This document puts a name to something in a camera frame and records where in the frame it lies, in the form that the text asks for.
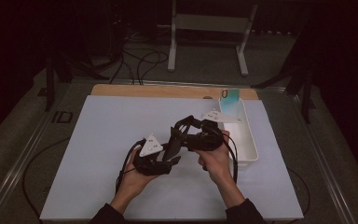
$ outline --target black sleeve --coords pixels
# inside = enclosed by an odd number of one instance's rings
[[[127,221],[124,219],[116,209],[109,204],[98,211],[97,215],[89,222],[89,224],[125,224]]]
[[[226,215],[228,224],[266,223],[255,208],[255,205],[249,199],[246,199],[245,202],[240,205],[228,208],[226,210]]]

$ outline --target person's left hand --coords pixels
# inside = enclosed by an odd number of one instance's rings
[[[121,214],[124,213],[131,200],[138,196],[150,181],[158,177],[157,175],[143,175],[135,169],[132,161],[137,150],[140,148],[134,149],[131,153],[118,192],[110,203]]]

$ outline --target white triangular marker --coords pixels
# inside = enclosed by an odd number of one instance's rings
[[[203,119],[208,119],[215,122],[225,122],[225,123],[241,123],[239,119],[225,115],[219,111],[213,110],[208,113],[202,114]]]
[[[150,134],[149,137],[146,139],[144,147],[142,147],[141,152],[139,153],[140,157],[145,157],[151,155],[156,152],[162,151],[163,147],[158,142],[156,137],[153,134]]]

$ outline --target white metal stand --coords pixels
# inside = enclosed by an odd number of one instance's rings
[[[251,14],[248,18],[234,17],[215,17],[201,15],[187,15],[176,13],[176,0],[172,0],[172,26],[171,26],[171,47],[168,60],[168,71],[175,70],[176,57],[176,29],[202,30],[202,31],[220,31],[231,33],[242,33],[243,39],[239,46],[236,47],[238,62],[240,64],[241,74],[248,76],[248,68],[246,66],[243,51],[249,34],[252,29],[252,23],[257,11],[257,5],[252,6]]]

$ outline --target table leg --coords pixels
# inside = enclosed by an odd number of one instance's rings
[[[175,70],[176,60],[176,0],[172,0],[172,24],[171,24],[171,46],[168,58],[168,71]]]
[[[245,49],[246,42],[248,41],[249,34],[251,33],[252,30],[252,24],[255,18],[256,11],[257,11],[257,5],[253,5],[251,15],[249,16],[249,19],[246,23],[245,32],[243,33],[243,40],[241,42],[241,45],[237,46],[238,63],[240,64],[241,75],[243,75],[244,77],[247,77],[249,75],[249,72],[248,72],[248,67],[246,65],[245,56],[243,55],[243,51]]]

